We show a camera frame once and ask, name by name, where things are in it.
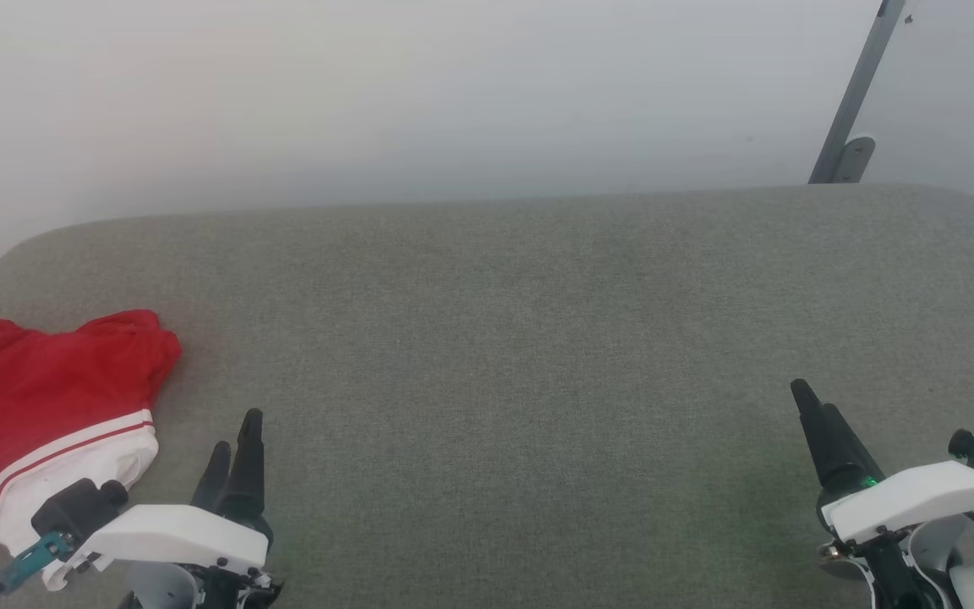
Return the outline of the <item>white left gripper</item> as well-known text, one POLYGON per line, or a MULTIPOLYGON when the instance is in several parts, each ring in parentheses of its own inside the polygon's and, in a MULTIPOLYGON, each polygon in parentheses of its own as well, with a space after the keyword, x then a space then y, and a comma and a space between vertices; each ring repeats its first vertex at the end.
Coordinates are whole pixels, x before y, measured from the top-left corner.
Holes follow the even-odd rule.
POLYGON ((273 609, 283 584, 265 567, 274 535, 260 409, 244 416, 231 459, 231 444, 217 442, 192 506, 136 505, 81 545, 78 558, 93 566, 131 564, 118 609, 273 609), (219 501, 220 515, 209 512, 219 501))

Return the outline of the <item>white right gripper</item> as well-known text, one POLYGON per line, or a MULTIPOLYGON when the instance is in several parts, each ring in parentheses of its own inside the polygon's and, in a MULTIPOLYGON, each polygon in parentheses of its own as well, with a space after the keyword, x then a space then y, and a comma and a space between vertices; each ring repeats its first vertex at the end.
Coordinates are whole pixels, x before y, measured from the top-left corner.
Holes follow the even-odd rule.
POLYGON ((835 405, 822 404, 802 378, 790 390, 835 539, 862 545, 883 531, 974 512, 974 468, 946 460, 886 479, 835 405))

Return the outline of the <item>red and white garment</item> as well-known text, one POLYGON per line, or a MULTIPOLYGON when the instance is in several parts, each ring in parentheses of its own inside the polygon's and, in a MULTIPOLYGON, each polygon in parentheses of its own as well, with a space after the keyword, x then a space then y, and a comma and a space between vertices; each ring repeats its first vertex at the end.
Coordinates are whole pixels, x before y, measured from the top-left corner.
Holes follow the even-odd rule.
POLYGON ((71 483, 138 482, 157 458, 152 412, 181 347, 128 310, 47 334, 0 319, 0 545, 38 541, 31 518, 71 483))

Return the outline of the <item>grey fabric sofa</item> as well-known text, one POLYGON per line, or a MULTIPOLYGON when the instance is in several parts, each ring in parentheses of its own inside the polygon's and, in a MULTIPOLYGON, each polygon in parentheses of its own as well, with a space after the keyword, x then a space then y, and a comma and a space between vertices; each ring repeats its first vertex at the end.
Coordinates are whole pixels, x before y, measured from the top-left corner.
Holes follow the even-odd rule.
POLYGON ((829 185, 74 225, 0 317, 155 311, 136 502, 265 415, 274 609, 865 609, 790 393, 885 473, 974 431, 974 198, 829 185))

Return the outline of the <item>grey metal pole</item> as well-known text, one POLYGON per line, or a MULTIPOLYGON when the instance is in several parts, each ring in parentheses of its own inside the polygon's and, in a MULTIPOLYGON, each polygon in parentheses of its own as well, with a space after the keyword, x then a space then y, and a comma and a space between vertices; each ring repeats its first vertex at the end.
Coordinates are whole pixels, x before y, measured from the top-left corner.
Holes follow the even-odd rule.
POLYGON ((847 85, 834 120, 829 127, 822 150, 820 150, 811 174, 809 184, 830 184, 829 178, 834 172, 836 162, 842 153, 844 145, 857 138, 853 128, 862 109, 863 101, 869 92, 873 78, 878 72, 886 47, 893 37, 896 26, 900 23, 901 13, 907 0, 882 0, 856 65, 851 72, 851 79, 847 85))

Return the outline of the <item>grey rounded pole bracket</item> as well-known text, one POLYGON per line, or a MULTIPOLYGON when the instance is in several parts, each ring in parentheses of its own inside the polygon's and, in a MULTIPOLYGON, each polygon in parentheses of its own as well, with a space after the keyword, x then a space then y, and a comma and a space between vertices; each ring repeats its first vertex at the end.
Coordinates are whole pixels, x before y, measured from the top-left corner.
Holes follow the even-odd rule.
POLYGON ((851 139, 844 145, 829 182, 831 184, 859 184, 874 151, 876 151, 876 140, 872 136, 863 135, 851 139))

